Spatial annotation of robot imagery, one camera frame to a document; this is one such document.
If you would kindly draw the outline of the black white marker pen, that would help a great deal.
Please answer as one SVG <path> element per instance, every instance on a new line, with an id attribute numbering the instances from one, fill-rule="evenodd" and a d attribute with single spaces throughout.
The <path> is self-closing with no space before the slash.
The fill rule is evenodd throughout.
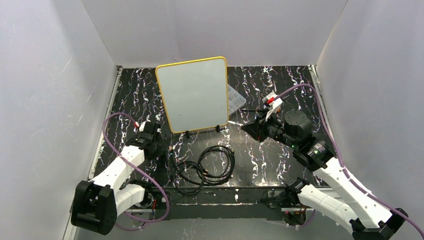
<path id="1" fill-rule="evenodd" d="M 231 121 L 231 120 L 228 120 L 227 122 L 229 124 L 231 124 L 231 125 L 235 125 L 235 126 L 239 126 L 239 127 L 242 127 L 242 126 L 245 125 L 244 123 L 240 123 L 240 122 L 236 122 L 236 121 Z"/>

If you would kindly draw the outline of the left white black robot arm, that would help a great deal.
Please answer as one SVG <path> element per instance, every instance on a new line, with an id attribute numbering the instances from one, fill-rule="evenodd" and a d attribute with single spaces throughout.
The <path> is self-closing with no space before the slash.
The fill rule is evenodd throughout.
<path id="1" fill-rule="evenodd" d="M 91 180 L 82 180 L 75 188 L 71 209 L 71 224 L 101 235 L 115 226 L 117 217 L 146 197 L 146 188 L 124 182 L 146 160 L 165 155 L 161 125 L 150 121 L 141 124 L 120 155 Z"/>

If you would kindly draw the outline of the yellow framed whiteboard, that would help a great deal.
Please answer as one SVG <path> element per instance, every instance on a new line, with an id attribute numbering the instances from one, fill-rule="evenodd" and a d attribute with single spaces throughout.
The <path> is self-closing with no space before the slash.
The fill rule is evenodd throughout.
<path id="1" fill-rule="evenodd" d="M 228 70 L 223 56 L 162 64 L 155 76 L 174 134 L 223 127 L 229 120 Z"/>

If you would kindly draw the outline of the yellow handled screwdriver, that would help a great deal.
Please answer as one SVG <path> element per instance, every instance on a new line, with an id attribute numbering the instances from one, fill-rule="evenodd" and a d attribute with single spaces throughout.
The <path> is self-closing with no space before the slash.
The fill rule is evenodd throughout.
<path id="1" fill-rule="evenodd" d="M 288 95 L 285 95 L 285 96 L 280 97 L 280 99 L 281 99 L 282 101 L 285 101 L 288 97 L 289 97 Z"/>

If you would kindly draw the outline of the orange handled screwdriver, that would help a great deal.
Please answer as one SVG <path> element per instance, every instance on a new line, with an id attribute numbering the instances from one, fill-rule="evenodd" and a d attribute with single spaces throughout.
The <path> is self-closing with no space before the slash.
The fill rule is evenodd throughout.
<path id="1" fill-rule="evenodd" d="M 241 108 L 240 111 L 242 112 L 257 112 L 257 113 L 279 113 L 281 111 L 281 107 L 278 108 L 264 108 L 264 109 L 247 109 L 247 108 Z"/>

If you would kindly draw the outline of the clear plastic screw box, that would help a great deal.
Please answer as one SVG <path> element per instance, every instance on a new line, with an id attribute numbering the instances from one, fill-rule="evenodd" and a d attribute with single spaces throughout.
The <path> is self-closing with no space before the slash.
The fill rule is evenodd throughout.
<path id="1" fill-rule="evenodd" d="M 236 111 L 241 109 L 247 102 L 247 100 L 232 86 L 227 85 L 228 89 L 228 115 L 231 116 Z"/>

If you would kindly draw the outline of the aluminium front rail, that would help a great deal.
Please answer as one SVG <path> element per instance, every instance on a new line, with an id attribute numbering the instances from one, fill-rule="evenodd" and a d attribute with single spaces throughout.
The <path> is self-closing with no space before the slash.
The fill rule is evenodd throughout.
<path id="1" fill-rule="evenodd" d="M 212 187 L 194 196 L 183 196 L 176 188 L 166 188 L 170 210 L 163 196 L 151 189 L 141 207 L 136 205 L 118 210 L 117 215 L 137 218 L 150 214 L 151 220 L 179 219 L 266 219 L 284 221 L 287 226 L 307 225 L 321 213 L 352 233 L 361 230 L 358 215 L 334 190 L 305 185 L 292 187 Z"/>

